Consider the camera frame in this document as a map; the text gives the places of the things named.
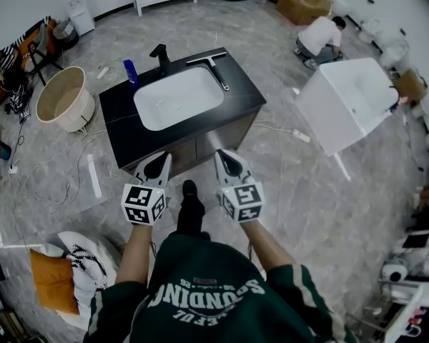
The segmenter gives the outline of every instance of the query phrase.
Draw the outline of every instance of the white sink basin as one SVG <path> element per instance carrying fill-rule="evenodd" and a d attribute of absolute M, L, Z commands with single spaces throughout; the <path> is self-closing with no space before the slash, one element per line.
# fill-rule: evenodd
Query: white sink basin
<path fill-rule="evenodd" d="M 161 131 L 219 106 L 224 91 L 211 72 L 195 67 L 143 86 L 134 95 L 143 125 Z"/>

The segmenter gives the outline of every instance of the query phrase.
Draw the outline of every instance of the blue bottle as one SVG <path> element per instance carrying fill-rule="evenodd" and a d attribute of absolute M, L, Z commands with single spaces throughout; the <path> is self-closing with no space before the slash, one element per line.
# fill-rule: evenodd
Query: blue bottle
<path fill-rule="evenodd" d="M 130 84 L 134 88 L 138 88 L 138 76 L 137 72 L 135 71 L 134 63 L 130 60 L 124 60 L 124 68 L 126 69 Z"/>

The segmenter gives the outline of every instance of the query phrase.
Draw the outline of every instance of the black countertop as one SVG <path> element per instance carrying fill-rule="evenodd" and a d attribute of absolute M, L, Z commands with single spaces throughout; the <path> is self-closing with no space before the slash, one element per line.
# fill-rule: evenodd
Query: black countertop
<path fill-rule="evenodd" d="M 170 64 L 169 75 L 193 67 L 209 69 L 204 61 L 200 64 L 186 65 L 186 61 L 218 54 L 225 48 L 213 49 L 200 54 L 174 61 Z M 100 94 L 100 103 L 107 125 L 109 140 L 119 168 L 163 149 L 170 144 L 175 146 L 184 140 L 211 131 L 245 114 L 257 111 L 266 103 L 256 86 L 240 65 L 227 52 L 226 56 L 214 59 L 230 90 L 225 91 L 224 101 L 217 107 L 161 131 L 150 131 L 142 123 L 134 103 L 137 89 L 129 81 L 113 86 Z M 139 87 L 161 79 L 159 67 L 138 76 Z"/>

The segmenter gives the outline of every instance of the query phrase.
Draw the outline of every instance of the black shoe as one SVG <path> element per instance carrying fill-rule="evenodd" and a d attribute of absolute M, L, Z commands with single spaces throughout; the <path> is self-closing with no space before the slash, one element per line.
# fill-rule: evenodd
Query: black shoe
<path fill-rule="evenodd" d="M 197 186 L 192 180 L 185 180 L 183 183 L 183 196 L 189 196 L 190 194 L 197 196 Z"/>
<path fill-rule="evenodd" d="M 207 242 L 212 241 L 212 237 L 208 234 L 208 232 L 201 232 L 200 239 L 205 240 Z"/>

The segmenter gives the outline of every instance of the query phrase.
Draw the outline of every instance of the gray tile floor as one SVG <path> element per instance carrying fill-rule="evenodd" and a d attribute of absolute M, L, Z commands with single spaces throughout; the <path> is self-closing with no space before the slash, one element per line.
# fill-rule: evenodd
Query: gray tile floor
<path fill-rule="evenodd" d="M 102 19 L 95 31 L 64 53 L 60 62 L 82 67 L 90 89 L 99 93 L 115 77 L 111 69 L 97 81 L 95 77 L 103 66 L 116 66 L 117 82 L 124 81 L 127 76 L 122 61 L 133 60 L 138 72 L 151 69 L 157 60 L 149 53 L 158 43 L 167 45 L 170 59 L 224 46 L 267 100 L 258 120 L 312 136 L 293 103 L 292 88 L 301 89 L 312 75 L 292 52 L 299 30 L 269 2 L 174 1 L 144 9 L 142 18 L 129 9 Z M 371 46 L 357 40 L 351 25 L 343 35 L 342 50 L 350 59 L 378 56 Z M 47 69 L 46 77 L 54 72 Z M 0 182 L 4 245 L 23 244 L 24 240 L 27 244 L 41 243 L 61 230 L 96 229 L 123 250 L 131 227 L 124 221 L 120 198 L 130 176 L 117 168 L 107 135 L 87 147 L 79 162 L 79 185 L 77 159 L 88 139 L 37 168 L 25 183 L 38 163 L 82 139 L 80 134 L 67 134 L 55 125 L 38 122 L 35 106 L 41 88 L 39 83 L 31 100 L 31 118 L 22 128 L 25 140 L 14 159 L 21 160 L 21 188 L 16 175 L 8 178 L 6 174 L 9 162 L 0 161 L 4 175 Z M 316 285 L 340 313 L 358 312 L 376 288 L 382 260 L 410 218 L 415 187 L 426 179 L 425 173 L 418 170 L 418 166 L 426 169 L 429 162 L 423 148 L 424 128 L 408 116 L 407 129 L 403 116 L 399 110 L 366 139 L 340 154 L 351 182 L 315 140 L 306 144 L 284 132 L 253 126 L 239 149 L 257 180 L 264 184 L 267 207 L 262 223 L 299 262 L 310 268 Z M 12 146 L 19 132 L 16 122 L 17 117 L 0 110 L 0 124 L 5 127 L 0 137 Z M 104 129 L 102 113 L 94 128 Z M 130 139 L 131 146 L 139 146 L 139 141 Z M 87 154 L 94 156 L 101 198 L 96 198 L 92 189 Z M 153 240 L 159 246 L 175 229 L 182 182 L 188 178 L 197 183 L 207 208 L 204 228 L 214 240 L 246 253 L 246 237 L 217 206 L 217 182 L 210 161 L 170 182 L 172 199 L 154 227 Z M 38 190 L 40 197 L 60 202 L 66 182 L 70 184 L 69 200 L 63 204 L 34 199 Z M 77 189 L 78 196 L 72 200 Z M 39 306 L 25 249 L 0 248 L 0 260 L 8 276 L 0 283 L 1 288 L 24 321 L 50 342 L 80 342 L 84 334 L 81 330 L 67 326 L 53 311 Z"/>

